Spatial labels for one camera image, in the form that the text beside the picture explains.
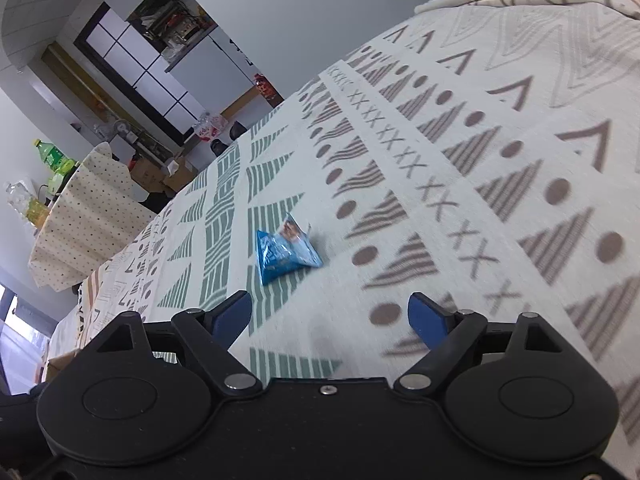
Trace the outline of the blue snack packet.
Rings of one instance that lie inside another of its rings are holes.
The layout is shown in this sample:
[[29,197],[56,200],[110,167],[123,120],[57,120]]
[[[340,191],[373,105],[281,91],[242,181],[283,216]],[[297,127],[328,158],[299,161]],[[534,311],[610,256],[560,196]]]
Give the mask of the blue snack packet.
[[257,230],[256,258],[262,286],[294,271],[323,266],[322,259],[312,246],[307,233],[292,214],[287,214],[277,233]]

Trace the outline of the white kitchen cabinet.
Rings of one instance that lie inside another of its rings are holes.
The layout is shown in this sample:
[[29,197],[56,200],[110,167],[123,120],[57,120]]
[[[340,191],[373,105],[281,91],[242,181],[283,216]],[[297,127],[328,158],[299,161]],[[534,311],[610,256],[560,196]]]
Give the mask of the white kitchen cabinet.
[[254,87],[257,66],[217,26],[169,65],[168,73],[211,113],[221,113]]

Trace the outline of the green soda bottle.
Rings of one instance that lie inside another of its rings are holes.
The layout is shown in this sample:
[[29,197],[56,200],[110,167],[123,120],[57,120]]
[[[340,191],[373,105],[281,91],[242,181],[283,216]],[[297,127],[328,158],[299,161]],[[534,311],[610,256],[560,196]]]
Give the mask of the green soda bottle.
[[70,170],[75,167],[76,162],[72,158],[67,157],[54,144],[36,139],[34,145],[41,161],[54,174],[68,174]]

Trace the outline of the red oil bottle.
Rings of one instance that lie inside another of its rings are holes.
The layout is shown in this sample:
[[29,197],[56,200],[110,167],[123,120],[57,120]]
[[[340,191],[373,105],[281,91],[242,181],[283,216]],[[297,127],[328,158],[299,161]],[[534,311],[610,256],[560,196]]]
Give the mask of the red oil bottle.
[[267,100],[271,101],[277,96],[277,91],[274,90],[269,80],[262,74],[256,74],[254,76],[255,86],[259,93]]

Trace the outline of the pink water bottle pack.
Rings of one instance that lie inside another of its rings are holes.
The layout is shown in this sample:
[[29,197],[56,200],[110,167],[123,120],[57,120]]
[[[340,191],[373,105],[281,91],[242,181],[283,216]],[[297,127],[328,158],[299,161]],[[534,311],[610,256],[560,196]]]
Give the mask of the pink water bottle pack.
[[203,142],[210,142],[219,136],[227,125],[228,120],[224,116],[205,112],[198,118],[193,130]]

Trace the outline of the dotted cloth covered table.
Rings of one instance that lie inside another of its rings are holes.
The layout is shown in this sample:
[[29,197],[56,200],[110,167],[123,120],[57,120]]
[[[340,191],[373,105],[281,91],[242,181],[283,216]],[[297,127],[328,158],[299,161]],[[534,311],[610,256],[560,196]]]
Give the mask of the dotted cloth covered table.
[[96,146],[76,168],[35,239],[28,268],[39,287],[62,292],[131,243],[155,217],[134,199],[134,180],[111,147]]

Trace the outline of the patterned bed blanket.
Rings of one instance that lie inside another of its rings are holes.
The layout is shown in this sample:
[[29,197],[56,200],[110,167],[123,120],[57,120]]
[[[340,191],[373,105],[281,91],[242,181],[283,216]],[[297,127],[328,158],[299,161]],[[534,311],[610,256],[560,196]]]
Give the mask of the patterned bed blanket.
[[[292,214],[318,269],[260,282]],[[116,314],[240,289],[234,354],[273,377],[397,377],[408,298],[544,316],[613,386],[608,458],[639,461],[639,0],[434,0],[243,133],[87,278],[49,354]]]

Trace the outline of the black slipper right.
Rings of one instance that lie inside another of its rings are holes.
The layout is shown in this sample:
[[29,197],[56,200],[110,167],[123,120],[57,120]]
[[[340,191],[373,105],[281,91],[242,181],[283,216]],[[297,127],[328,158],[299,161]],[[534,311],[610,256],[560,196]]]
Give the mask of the black slipper right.
[[247,128],[240,122],[234,122],[230,128],[229,136],[232,141],[238,140],[243,133],[247,132]]

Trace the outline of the black slipper left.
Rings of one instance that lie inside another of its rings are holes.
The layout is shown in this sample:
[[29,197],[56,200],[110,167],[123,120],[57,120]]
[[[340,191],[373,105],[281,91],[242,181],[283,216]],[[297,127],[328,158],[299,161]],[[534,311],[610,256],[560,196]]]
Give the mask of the black slipper left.
[[219,139],[214,139],[210,142],[209,147],[216,156],[220,156],[229,147],[229,145]]

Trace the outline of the clear plastic bottle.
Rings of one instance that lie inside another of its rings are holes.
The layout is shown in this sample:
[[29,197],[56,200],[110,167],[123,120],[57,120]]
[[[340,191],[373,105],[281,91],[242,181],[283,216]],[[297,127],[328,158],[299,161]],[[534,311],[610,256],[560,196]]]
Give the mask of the clear plastic bottle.
[[22,182],[6,185],[6,201],[22,216],[27,216],[30,207],[37,203],[35,196]]

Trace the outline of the black slipper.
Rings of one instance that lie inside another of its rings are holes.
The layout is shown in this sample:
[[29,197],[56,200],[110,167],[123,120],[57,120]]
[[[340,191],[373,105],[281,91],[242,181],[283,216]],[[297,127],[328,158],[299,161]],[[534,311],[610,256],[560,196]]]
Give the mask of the black slipper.
[[238,140],[243,133],[247,132],[247,128],[240,122],[234,122],[230,128],[229,136],[232,141]]
[[220,156],[229,147],[229,145],[219,139],[214,139],[210,142],[209,147],[216,156]]

